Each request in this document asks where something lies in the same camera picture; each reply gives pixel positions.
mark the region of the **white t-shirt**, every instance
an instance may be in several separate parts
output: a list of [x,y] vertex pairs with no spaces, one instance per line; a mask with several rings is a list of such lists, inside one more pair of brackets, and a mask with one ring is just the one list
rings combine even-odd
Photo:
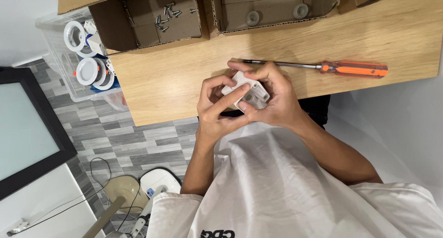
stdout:
[[153,199],[147,237],[443,237],[443,213],[415,184],[346,186],[291,131],[255,122],[222,138],[204,197]]

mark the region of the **person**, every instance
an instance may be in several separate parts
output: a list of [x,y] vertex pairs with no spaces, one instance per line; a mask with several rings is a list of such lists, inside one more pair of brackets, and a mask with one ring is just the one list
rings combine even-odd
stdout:
[[[372,164],[300,107],[272,62],[206,79],[199,127],[180,194],[153,199],[147,237],[443,237],[443,213],[415,184],[383,184]],[[243,71],[271,94],[260,110],[220,116],[250,88],[223,96]]]

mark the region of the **wooden desk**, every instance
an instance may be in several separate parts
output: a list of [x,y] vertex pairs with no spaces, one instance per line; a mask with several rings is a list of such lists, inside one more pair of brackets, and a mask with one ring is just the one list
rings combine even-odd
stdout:
[[230,59],[354,60],[389,67],[379,80],[280,67],[299,98],[412,81],[438,73],[442,2],[382,0],[309,27],[239,36],[212,32],[207,42],[147,54],[132,51],[111,60],[136,125],[196,116],[203,79],[223,74]]

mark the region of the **frosted glass panel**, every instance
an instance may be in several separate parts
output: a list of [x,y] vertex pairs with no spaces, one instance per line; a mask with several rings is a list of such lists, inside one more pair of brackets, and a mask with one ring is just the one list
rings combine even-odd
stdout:
[[0,180],[58,151],[21,84],[0,84]]

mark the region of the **white plastic bin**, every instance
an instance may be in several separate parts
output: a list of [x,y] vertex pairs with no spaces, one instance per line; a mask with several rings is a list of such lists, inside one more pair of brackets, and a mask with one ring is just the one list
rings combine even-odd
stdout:
[[83,22],[91,18],[91,13],[86,7],[63,15],[53,13],[36,20],[36,27],[41,29],[46,40],[49,55],[53,57],[53,60],[57,64],[66,88],[68,88],[68,92],[74,102],[84,101],[93,97],[121,91],[121,88],[118,87],[96,93],[91,91],[89,86],[83,86],[80,84],[73,75],[73,72],[76,70],[80,59],[75,52],[66,47],[63,40],[63,31],[65,29],[65,25],[69,21],[76,20]]

